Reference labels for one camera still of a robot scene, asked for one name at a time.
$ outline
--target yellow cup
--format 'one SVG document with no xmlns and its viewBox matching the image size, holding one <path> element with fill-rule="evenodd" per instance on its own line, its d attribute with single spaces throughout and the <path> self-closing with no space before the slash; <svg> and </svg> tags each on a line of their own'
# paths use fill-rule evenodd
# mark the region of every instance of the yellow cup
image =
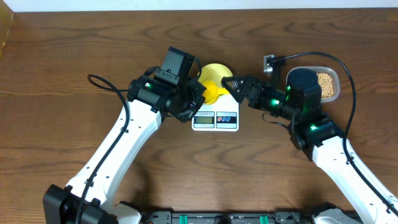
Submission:
<svg viewBox="0 0 398 224">
<path fill-rule="evenodd" d="M 229 94 L 228 90 L 221 87 L 221 79 L 223 77 L 232 77 L 232 72 L 222 64 L 212 63 L 202 68 L 198 81 L 206 87 L 203 93 L 206 104 L 211 105 L 221 95 Z"/>
</svg>

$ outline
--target grain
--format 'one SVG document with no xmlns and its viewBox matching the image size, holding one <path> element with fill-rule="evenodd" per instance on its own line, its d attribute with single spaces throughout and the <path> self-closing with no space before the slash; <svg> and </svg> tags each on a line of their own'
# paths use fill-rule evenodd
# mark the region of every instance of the grain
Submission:
<svg viewBox="0 0 398 224">
<path fill-rule="evenodd" d="M 332 97 L 335 92 L 333 89 L 333 82 L 332 78 L 327 73 L 318 73 L 318 83 L 322 88 L 322 98 L 329 98 Z"/>
</svg>

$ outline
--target white wall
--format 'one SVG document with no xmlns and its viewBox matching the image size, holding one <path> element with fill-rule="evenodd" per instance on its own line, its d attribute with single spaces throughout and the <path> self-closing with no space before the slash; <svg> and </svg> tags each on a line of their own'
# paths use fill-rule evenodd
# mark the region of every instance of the white wall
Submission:
<svg viewBox="0 0 398 224">
<path fill-rule="evenodd" d="M 398 0 L 4 0 L 14 12 L 398 7 Z"/>
</svg>

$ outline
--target white digital scale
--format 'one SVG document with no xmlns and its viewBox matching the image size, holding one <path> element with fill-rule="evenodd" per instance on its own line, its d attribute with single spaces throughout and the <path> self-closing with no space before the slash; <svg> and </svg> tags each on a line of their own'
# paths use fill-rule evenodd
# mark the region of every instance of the white digital scale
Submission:
<svg viewBox="0 0 398 224">
<path fill-rule="evenodd" d="M 195 131 L 237 131 L 239 129 L 239 103 L 227 94 L 212 105 L 203 104 L 192 119 Z"/>
</svg>

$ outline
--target wooden table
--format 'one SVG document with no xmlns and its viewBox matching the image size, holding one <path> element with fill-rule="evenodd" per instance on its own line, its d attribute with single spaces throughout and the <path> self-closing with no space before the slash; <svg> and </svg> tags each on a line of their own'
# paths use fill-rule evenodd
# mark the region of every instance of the wooden table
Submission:
<svg viewBox="0 0 398 224">
<path fill-rule="evenodd" d="M 328 52 L 353 74 L 358 104 L 349 139 L 398 195 L 398 9 L 18 13 L 0 59 L 0 223 L 42 223 L 42 197 L 64 186 L 96 151 L 122 105 L 86 80 L 126 88 L 169 46 L 203 65 L 223 62 L 263 77 L 264 55 Z M 324 105 L 342 128 L 351 109 L 343 70 L 320 57 L 289 60 L 333 68 L 341 95 Z M 201 133 L 167 118 L 141 149 L 116 196 L 175 210 L 352 207 L 329 177 L 241 105 L 236 133 Z"/>
</svg>

